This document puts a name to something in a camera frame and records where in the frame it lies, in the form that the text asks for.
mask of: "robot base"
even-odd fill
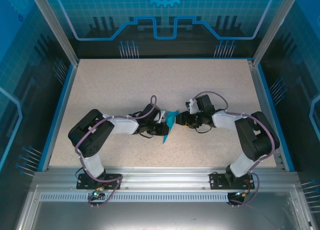
[[[248,180],[250,182],[250,189],[255,188],[253,177],[247,174],[242,177],[236,178],[236,182],[233,183],[233,186],[230,186],[224,173],[219,174],[217,172],[214,172],[212,174],[209,174],[211,190],[247,190],[248,185],[245,183],[245,180]]]
[[[121,174],[105,174],[104,180],[112,180],[121,177]],[[87,174],[79,174],[78,181],[76,183],[77,189],[95,190],[98,187],[103,186],[105,183],[92,180]],[[104,186],[105,190],[113,190],[117,185],[117,181],[110,182]]]

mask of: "blue printed panel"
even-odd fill
[[[298,171],[319,170],[319,15],[319,0],[296,0],[261,62]]]
[[[33,0],[0,0],[0,41],[0,222],[14,229],[70,62]]]
[[[141,57],[214,57],[220,40],[251,57],[282,0],[48,0],[81,58],[120,58],[112,41],[137,41]],[[172,46],[184,44],[183,51]]]

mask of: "enclosure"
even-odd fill
[[[318,229],[318,1],[0,0],[1,229]],[[91,209],[73,126],[91,109],[141,111],[152,95],[182,112],[207,90],[228,111],[262,111],[279,137],[250,205],[226,204],[239,190],[209,178],[242,153],[238,135],[175,124],[165,143],[107,139],[101,162],[123,180]]]

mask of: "speckled work surface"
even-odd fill
[[[185,101],[204,90],[222,94],[229,110],[260,109],[247,60],[145,59],[81,60],[56,140],[50,166],[80,166],[68,132],[91,109],[109,115],[142,110],[155,94],[164,110],[185,110]],[[216,108],[224,102],[210,96]],[[175,125],[162,137],[110,136],[100,156],[105,166],[218,167],[241,153],[236,132],[213,128],[207,134]],[[276,166],[273,157],[260,166]]]

